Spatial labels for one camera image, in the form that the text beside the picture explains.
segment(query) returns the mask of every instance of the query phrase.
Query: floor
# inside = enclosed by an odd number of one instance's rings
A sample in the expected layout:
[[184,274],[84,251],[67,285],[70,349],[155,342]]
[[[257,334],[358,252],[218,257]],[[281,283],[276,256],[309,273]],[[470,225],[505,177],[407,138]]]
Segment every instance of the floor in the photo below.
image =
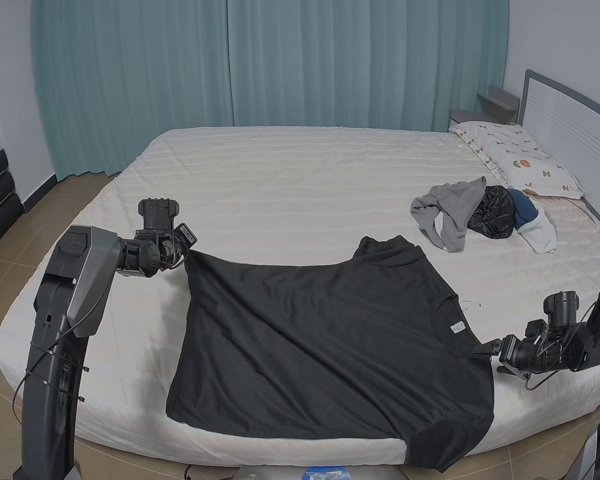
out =
[[[0,240],[0,323],[48,249],[72,220],[112,178],[104,174],[71,176],[58,183],[33,210],[20,217]],[[11,413],[13,390],[0,372],[0,480],[20,464],[20,425]],[[551,428],[497,450],[465,457],[444,474],[403,468],[409,480],[556,480],[576,457],[589,430],[600,418],[590,415]],[[84,480],[164,480],[183,478],[185,465],[147,458],[77,440],[75,455]],[[231,468],[193,467],[192,480],[231,476]]]

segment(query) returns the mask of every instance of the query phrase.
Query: white bed sheet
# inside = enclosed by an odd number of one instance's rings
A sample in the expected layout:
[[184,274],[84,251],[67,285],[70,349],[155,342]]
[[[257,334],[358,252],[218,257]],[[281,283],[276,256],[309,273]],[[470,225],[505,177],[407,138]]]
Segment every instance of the white bed sheet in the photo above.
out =
[[[557,228],[554,254],[536,255],[520,236],[490,240],[469,231],[463,252],[435,248],[409,213],[432,185],[480,175],[496,184],[462,140],[449,133],[266,127],[173,130],[157,139],[76,217],[76,224],[132,237],[137,203],[170,197],[176,222],[196,247],[256,264],[328,264],[351,258],[360,238],[401,234],[422,246],[458,293],[476,336],[523,335],[542,318],[544,297],[575,289],[578,316],[600,289],[600,226],[576,204],[542,199]],[[32,301],[48,256],[0,327],[0,368],[12,387],[24,373]],[[151,280],[116,276],[105,315],[89,342],[76,434],[139,454],[235,466],[401,463],[398,439],[290,440],[215,434],[164,413],[184,338],[189,291],[184,269]],[[561,372],[533,392],[495,372],[495,419],[473,450],[493,449],[577,418],[600,404],[600,366]]]

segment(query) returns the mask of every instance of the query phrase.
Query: curtain fold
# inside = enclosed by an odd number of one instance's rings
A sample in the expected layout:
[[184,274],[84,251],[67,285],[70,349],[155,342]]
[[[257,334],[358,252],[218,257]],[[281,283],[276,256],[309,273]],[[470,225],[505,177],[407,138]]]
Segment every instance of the curtain fold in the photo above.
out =
[[444,131],[502,86],[508,0],[33,0],[59,179],[220,125]]
[[36,94],[62,179],[173,128],[233,124],[226,0],[33,0]]

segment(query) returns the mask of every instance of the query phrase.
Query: floral pillow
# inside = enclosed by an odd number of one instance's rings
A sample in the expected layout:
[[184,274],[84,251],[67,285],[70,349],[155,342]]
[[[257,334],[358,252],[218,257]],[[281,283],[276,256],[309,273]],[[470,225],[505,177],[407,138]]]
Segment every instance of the floral pillow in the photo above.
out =
[[584,194],[567,169],[545,154],[520,125],[468,121],[450,131],[460,135],[507,188],[571,199]]

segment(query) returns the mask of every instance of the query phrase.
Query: black t-shirt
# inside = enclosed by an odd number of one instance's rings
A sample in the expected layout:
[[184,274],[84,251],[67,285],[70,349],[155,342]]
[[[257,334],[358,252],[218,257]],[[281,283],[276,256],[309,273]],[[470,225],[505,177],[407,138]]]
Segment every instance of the black t-shirt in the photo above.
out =
[[324,266],[191,251],[191,306],[166,412],[257,438],[400,438],[405,464],[448,468],[493,421],[489,359],[420,247],[365,237]]

